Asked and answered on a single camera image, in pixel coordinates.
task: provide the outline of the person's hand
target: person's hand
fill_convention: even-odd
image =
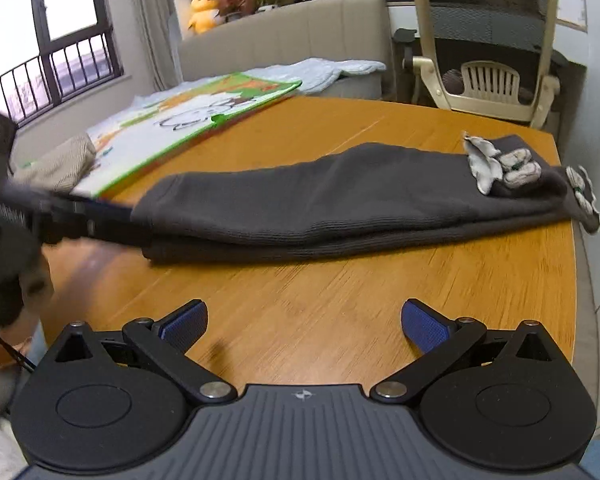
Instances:
[[[21,273],[20,288],[24,307],[16,321],[0,328],[0,337],[21,354],[26,355],[31,338],[40,322],[40,313],[46,308],[53,295],[49,265],[44,256],[31,269]],[[12,365],[13,360],[0,346],[0,368]]]

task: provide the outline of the office chair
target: office chair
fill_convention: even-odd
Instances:
[[[529,123],[532,128],[541,128],[544,125],[554,97],[560,91],[560,81],[549,74],[558,0],[541,0],[546,7],[542,17],[544,34],[533,98],[528,104],[521,104],[519,101],[518,71],[506,64],[491,60],[472,60],[463,63],[462,92],[460,94],[449,92],[443,83],[436,57],[436,36],[430,0],[414,1],[418,15],[422,55],[413,56],[411,62],[438,108]]]

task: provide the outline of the cartoon illustration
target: cartoon illustration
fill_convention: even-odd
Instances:
[[[251,98],[245,97],[222,97],[217,102],[211,105],[205,105],[200,108],[191,108],[186,110],[185,112],[181,112],[174,116],[167,117],[158,122],[160,126],[173,128],[173,131],[176,132],[183,128],[188,128],[189,126],[194,126],[196,124],[200,124],[209,120],[214,115],[225,114],[231,111],[234,107],[239,105],[247,105],[245,108],[248,108],[251,104],[255,104],[256,101]]]
[[[97,196],[171,148],[212,128],[212,117],[238,116],[300,84],[235,73],[182,90],[162,101],[132,108],[89,131],[96,147],[96,161],[75,192]]]

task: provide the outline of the window frame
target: window frame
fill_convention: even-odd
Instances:
[[[106,0],[93,0],[93,6],[96,13],[96,23],[94,25],[81,28],[79,30],[70,32],[69,34],[66,34],[64,36],[61,36],[60,38],[52,40],[50,38],[48,22],[46,18],[45,0],[31,0],[31,12],[33,15],[34,28],[36,31],[36,39],[38,42],[39,50],[39,54],[36,57],[40,58],[40,63],[42,64],[42,74],[45,79],[46,88],[48,90],[49,103],[44,108],[41,108],[40,110],[35,111],[33,114],[22,118],[18,122],[19,128],[37,119],[38,117],[42,116],[43,114],[52,110],[53,108],[56,108],[57,106],[63,104],[64,102],[67,102],[68,100],[75,98],[78,95],[81,95],[93,88],[96,88],[99,85],[116,79],[124,74],[124,70],[122,68],[116,51],[116,45],[113,38],[113,26],[109,20],[109,13],[107,11]],[[52,64],[53,54],[56,52],[62,52],[69,46],[76,45],[81,41],[89,40],[90,38],[94,38],[96,36],[103,36],[106,40],[106,44],[103,43],[103,48],[105,49],[106,54],[108,55],[108,59],[110,61],[109,75],[106,75],[104,77],[98,77],[95,81],[92,81],[90,83],[85,78],[86,84],[84,86],[81,86],[80,88],[75,88],[73,91],[63,95],[57,74]],[[9,72],[12,72],[13,70],[17,69],[19,66],[20,65],[17,65],[10,71],[5,72],[2,76],[0,76],[0,78],[4,77]],[[71,76],[72,82],[74,83],[74,78],[70,68],[69,74]]]

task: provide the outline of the gray knitted fabric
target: gray knitted fabric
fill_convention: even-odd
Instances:
[[[493,144],[503,153],[529,148],[518,136]],[[565,169],[531,151],[542,177],[515,192],[481,194],[465,155],[373,143],[293,166],[168,176],[132,216],[162,235],[143,251],[162,262],[346,256],[568,218],[596,231],[599,219],[580,208]],[[583,192],[591,200],[588,184]]]
[[[71,191],[91,167],[96,149],[87,134],[63,142],[30,166],[18,170],[13,179],[21,184],[52,191]]]

